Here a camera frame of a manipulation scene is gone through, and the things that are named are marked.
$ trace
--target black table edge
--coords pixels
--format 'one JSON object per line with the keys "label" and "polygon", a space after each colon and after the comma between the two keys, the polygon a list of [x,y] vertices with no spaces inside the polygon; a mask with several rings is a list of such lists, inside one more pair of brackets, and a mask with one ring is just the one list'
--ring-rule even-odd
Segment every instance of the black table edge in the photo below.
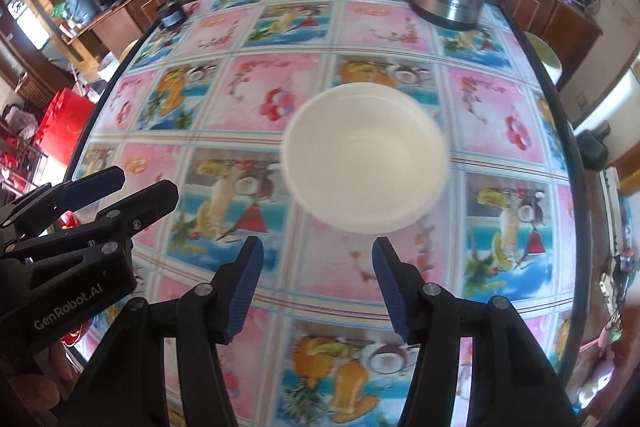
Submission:
{"label": "black table edge", "polygon": [[[199,0],[183,0],[184,4],[195,2]],[[589,288],[591,279],[591,230],[590,230],[590,218],[589,208],[587,204],[586,196],[586,180],[584,177],[584,167],[580,158],[580,152],[578,151],[578,144],[575,140],[574,132],[571,128],[571,124],[566,117],[560,97],[556,87],[549,78],[548,73],[540,58],[536,55],[533,47],[527,40],[523,31],[516,26],[513,18],[500,3],[494,0],[488,0],[489,3],[497,6],[506,21],[509,23],[513,34],[518,39],[524,53],[526,54],[529,62],[533,68],[534,73],[538,78],[542,93],[545,95],[546,101],[549,105],[549,110],[556,122],[556,129],[560,137],[560,143],[567,164],[567,173],[569,175],[569,182],[571,185],[572,197],[574,200],[574,219],[575,219],[575,240],[576,240],[576,259],[575,259],[575,290],[574,290],[574,306],[571,315],[571,328],[564,349],[564,355],[562,356],[562,362],[558,371],[558,377],[565,387],[569,382],[571,373],[574,370],[575,363],[578,359],[578,350],[580,347],[580,341],[582,340],[582,334],[584,333],[584,327],[587,320],[587,306],[589,300]],[[139,49],[144,45],[145,41],[149,38],[151,33],[158,27],[159,21],[156,22],[145,32],[142,37],[138,39],[138,42],[133,49],[127,55],[127,58],[121,63],[113,77],[109,81],[107,88],[95,105],[94,110],[89,116],[82,134],[78,139],[74,153],[71,156],[71,161],[66,169],[65,181],[69,181],[78,166],[82,150],[84,145],[91,134],[95,121],[100,115],[100,111],[104,107],[107,99],[109,98],[111,91],[118,83],[122,73],[129,66],[129,63],[133,60],[133,57],[137,54]]]}

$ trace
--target table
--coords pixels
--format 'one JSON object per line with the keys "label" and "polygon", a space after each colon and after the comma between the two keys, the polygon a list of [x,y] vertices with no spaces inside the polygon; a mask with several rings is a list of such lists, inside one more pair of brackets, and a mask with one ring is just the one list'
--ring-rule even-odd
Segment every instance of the table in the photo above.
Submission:
{"label": "table", "polygon": [[[186,10],[182,28],[148,32],[121,66],[68,174],[126,172],[123,190],[79,212],[84,220],[163,178],[178,185],[176,211],[136,236],[136,295],[149,301],[210,280],[247,235],[262,239],[244,329],[219,349],[241,425],[394,425],[408,392],[417,349],[390,327],[375,237],[305,214],[280,174],[292,114],[348,82],[413,97],[450,144],[436,209],[388,234],[401,259],[463,298],[505,295],[556,367],[575,360],[586,245],[575,221],[586,206],[570,184],[584,180],[557,93],[499,7],[484,6],[471,33],[419,19],[406,0],[193,0]],[[588,276],[584,285],[578,311]],[[87,357],[123,304],[96,317]],[[470,348],[463,339],[455,426],[466,422]],[[165,359],[177,402],[172,341]]]}

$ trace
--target red fabric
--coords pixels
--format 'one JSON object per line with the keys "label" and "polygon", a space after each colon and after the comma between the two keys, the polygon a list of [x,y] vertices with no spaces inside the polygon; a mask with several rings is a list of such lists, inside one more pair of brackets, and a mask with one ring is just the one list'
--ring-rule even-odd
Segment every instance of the red fabric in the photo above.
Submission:
{"label": "red fabric", "polygon": [[60,163],[69,165],[80,134],[94,104],[70,89],[63,89],[47,107],[35,142]]}

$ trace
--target patterned tablecloth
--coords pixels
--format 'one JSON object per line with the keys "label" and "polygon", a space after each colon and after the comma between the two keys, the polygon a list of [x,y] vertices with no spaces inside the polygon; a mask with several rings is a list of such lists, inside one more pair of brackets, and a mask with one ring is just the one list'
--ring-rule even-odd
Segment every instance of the patterned tablecloth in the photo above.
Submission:
{"label": "patterned tablecloth", "polygon": [[[429,215],[388,236],[425,280],[458,296],[510,298],[552,362],[574,297],[575,232],[548,105],[500,9],[480,31],[433,26],[406,0],[199,0],[156,30],[115,81],[76,166],[119,165],[120,192],[163,178],[177,210],[136,236],[136,293],[180,296],[260,236],[265,262],[244,330],[220,357],[241,425],[383,427],[399,418],[417,349],[391,330],[371,266],[374,236],[333,229],[287,193],[282,132],[309,97],[347,82],[407,93],[442,127],[452,170]],[[122,307],[94,320],[90,357]],[[179,397],[175,344],[166,386]],[[463,340],[454,420],[470,386]]]}

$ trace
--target human hand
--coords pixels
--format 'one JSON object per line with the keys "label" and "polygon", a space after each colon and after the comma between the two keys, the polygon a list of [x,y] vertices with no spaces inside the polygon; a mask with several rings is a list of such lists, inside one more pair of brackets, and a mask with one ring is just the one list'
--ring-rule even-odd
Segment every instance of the human hand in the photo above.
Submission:
{"label": "human hand", "polygon": [[[49,348],[49,363],[60,377],[63,387],[71,393],[80,374],[67,360],[62,341],[57,341]],[[9,384],[30,412],[47,411],[60,401],[56,384],[44,375],[17,375],[9,379]]]}

